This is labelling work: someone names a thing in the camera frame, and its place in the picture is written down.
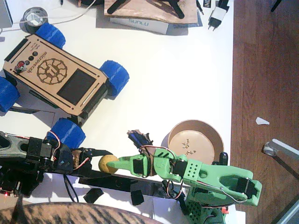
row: chair leg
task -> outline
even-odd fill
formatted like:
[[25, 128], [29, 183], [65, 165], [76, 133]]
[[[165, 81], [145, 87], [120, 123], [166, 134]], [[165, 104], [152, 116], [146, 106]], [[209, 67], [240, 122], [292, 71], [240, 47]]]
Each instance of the chair leg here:
[[277, 1], [275, 2], [275, 4], [273, 5], [273, 7], [272, 7], [272, 9], [271, 9], [271, 12], [274, 12], [274, 10], [277, 8], [277, 6], [280, 4], [281, 1], [282, 1], [282, 0], [277, 0]]

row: wooden floor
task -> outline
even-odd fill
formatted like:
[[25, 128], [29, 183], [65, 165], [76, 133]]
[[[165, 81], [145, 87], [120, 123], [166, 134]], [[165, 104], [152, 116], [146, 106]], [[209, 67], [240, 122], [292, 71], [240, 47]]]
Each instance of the wooden floor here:
[[[299, 198], [299, 161], [261, 152], [272, 138], [299, 149], [299, 0], [235, 0], [231, 165], [263, 190], [258, 207], [238, 205], [246, 224], [276, 223]], [[258, 126], [261, 117], [269, 126]]]

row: small screen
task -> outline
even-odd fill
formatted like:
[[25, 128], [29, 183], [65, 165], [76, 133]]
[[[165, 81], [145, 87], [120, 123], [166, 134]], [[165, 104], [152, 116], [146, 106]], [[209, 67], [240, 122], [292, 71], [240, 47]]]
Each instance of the small screen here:
[[69, 101], [73, 105], [77, 105], [84, 94], [95, 82], [95, 78], [77, 69], [74, 74], [67, 80], [63, 87], [58, 91], [57, 95]]

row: blue rubber tire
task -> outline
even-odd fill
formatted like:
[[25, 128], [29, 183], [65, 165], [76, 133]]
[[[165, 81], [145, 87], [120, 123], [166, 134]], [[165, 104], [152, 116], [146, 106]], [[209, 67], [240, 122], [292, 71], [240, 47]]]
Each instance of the blue rubber tire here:
[[65, 44], [65, 37], [59, 29], [51, 24], [44, 23], [35, 33], [44, 40], [62, 49]]
[[6, 113], [19, 97], [17, 88], [5, 78], [0, 77], [0, 111]]
[[[69, 148], [78, 148], [86, 137], [78, 125], [65, 118], [60, 118], [52, 127], [51, 131]], [[47, 138], [56, 139], [51, 133], [47, 134]]]
[[105, 61], [100, 70], [109, 78], [108, 95], [116, 97], [129, 81], [128, 72], [114, 61]]

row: wooden bowl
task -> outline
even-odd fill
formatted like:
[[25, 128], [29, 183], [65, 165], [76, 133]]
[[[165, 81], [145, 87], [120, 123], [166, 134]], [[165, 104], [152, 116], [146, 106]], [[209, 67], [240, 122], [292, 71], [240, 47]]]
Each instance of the wooden bowl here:
[[218, 132], [200, 120], [185, 120], [169, 133], [168, 148], [176, 155], [185, 154], [188, 159], [212, 164], [223, 152], [223, 142]]

